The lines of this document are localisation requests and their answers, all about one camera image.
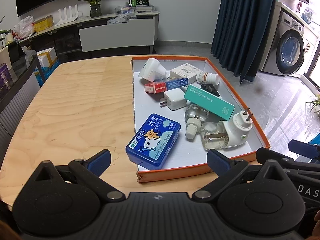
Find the white ribbed panel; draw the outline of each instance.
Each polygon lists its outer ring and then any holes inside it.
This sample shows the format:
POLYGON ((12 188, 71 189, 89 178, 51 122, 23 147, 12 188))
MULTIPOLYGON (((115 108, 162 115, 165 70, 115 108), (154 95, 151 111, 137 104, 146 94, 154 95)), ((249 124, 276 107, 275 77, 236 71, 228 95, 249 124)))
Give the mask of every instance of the white ribbed panel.
POLYGON ((32 74, 23 87, 0 113, 0 163, 2 164, 11 138, 40 86, 32 74))

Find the white medicine box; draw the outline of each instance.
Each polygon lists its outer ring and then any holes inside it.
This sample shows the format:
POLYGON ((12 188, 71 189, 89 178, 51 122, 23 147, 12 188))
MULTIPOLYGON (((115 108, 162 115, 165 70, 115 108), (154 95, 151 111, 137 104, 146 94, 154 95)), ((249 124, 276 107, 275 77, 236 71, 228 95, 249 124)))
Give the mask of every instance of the white medicine box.
POLYGON ((195 66, 185 63, 179 67, 176 67, 170 70, 170 77, 178 77, 178 78, 188 78, 189 84, 192 84, 196 81, 196 76, 200 73, 201 70, 196 68, 195 66))

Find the white router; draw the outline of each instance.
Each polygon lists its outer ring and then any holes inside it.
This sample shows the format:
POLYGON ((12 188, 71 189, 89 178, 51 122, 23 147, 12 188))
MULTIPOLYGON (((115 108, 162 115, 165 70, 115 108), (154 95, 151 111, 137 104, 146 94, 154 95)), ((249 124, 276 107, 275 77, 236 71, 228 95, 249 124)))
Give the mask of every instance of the white router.
POLYGON ((67 8, 65 7, 64 9, 64 19, 62 20, 62 14, 61 14, 61 9, 59 9, 59 19, 60 21, 55 25, 61 25, 64 23, 69 23, 69 22, 74 22, 76 19, 78 19, 78 5, 75 5, 75 16, 72 14, 72 6, 69 6, 69 13, 70 13, 70 18, 67 17, 67 8))

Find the metal prong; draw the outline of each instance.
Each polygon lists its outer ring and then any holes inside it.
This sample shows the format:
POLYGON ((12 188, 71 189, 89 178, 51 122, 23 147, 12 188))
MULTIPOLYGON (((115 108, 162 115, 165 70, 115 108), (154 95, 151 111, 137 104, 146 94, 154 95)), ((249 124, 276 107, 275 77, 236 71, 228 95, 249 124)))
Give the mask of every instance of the metal prong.
POLYGON ((227 136, 227 133, 213 133, 213 134, 207 134, 205 137, 206 139, 215 139, 215 138, 222 138, 227 136))
POLYGON ((249 109, 250 109, 250 108, 247 108, 247 109, 244 111, 243 115, 246 115, 246 114, 248 113, 249 109))
POLYGON ((247 117, 247 121, 249 121, 251 119, 251 117, 253 116, 253 113, 249 114, 249 116, 247 117))

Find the washing machine door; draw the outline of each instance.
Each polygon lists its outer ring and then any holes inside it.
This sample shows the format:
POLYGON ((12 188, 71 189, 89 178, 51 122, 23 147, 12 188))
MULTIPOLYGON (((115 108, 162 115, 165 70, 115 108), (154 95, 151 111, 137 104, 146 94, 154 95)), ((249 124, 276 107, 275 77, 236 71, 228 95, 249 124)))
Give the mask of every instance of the washing machine door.
POLYGON ((304 44, 300 33, 295 30, 287 30, 280 38, 276 63, 279 71, 290 75, 299 70, 304 60, 304 44))

